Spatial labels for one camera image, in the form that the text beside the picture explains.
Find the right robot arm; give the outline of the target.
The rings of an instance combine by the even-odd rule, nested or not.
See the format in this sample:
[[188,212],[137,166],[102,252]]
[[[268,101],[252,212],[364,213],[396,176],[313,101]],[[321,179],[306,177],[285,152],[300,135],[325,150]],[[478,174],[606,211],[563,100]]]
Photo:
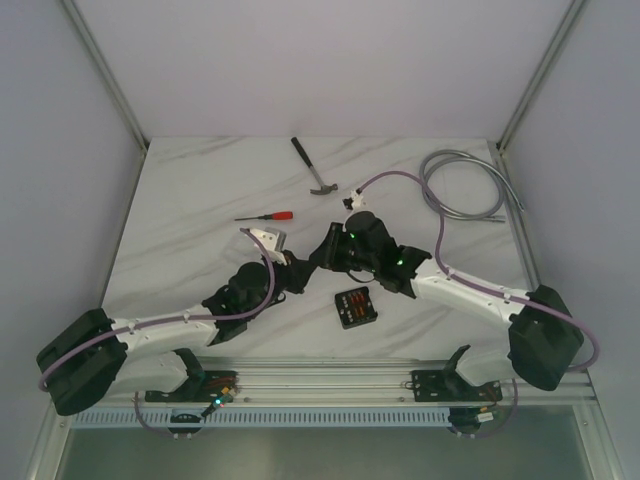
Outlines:
[[392,293],[437,301],[500,331],[500,340],[463,345],[449,359],[443,387],[456,399],[513,377],[553,391],[584,343],[582,331],[570,323],[566,305],[554,289],[541,285],[527,292],[476,277],[462,278],[431,253],[397,244],[369,211],[331,224],[309,260],[334,272],[368,272]]

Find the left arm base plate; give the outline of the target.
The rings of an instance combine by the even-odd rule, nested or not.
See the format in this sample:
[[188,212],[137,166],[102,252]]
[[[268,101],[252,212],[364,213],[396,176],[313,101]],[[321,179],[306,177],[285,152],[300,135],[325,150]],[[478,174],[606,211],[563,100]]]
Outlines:
[[238,373],[233,370],[204,371],[189,378],[177,390],[165,393],[147,391],[144,400],[151,403],[203,403],[210,402],[222,395],[227,387],[232,389],[237,384]]

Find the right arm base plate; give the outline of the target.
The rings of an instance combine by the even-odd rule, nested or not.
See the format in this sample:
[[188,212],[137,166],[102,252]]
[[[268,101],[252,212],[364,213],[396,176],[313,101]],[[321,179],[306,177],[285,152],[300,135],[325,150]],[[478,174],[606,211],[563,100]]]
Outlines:
[[456,372],[445,370],[413,370],[410,390],[416,402],[499,402],[503,399],[499,383],[473,386]]

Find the black fuse box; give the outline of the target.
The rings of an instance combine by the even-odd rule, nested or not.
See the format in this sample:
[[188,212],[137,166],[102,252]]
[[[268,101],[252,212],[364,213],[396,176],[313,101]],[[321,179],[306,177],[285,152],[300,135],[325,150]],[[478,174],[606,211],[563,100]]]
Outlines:
[[378,318],[368,287],[336,293],[334,304],[344,330],[373,323]]

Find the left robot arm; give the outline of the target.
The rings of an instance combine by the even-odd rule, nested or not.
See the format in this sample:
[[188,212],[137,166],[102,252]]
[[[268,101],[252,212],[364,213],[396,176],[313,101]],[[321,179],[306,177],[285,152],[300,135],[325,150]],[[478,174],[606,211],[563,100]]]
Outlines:
[[38,353],[39,387],[61,416],[136,391],[195,401],[205,386],[197,352],[235,339],[287,294],[303,293],[315,269],[287,251],[282,262],[242,265],[213,296],[182,312],[116,319],[88,310]]

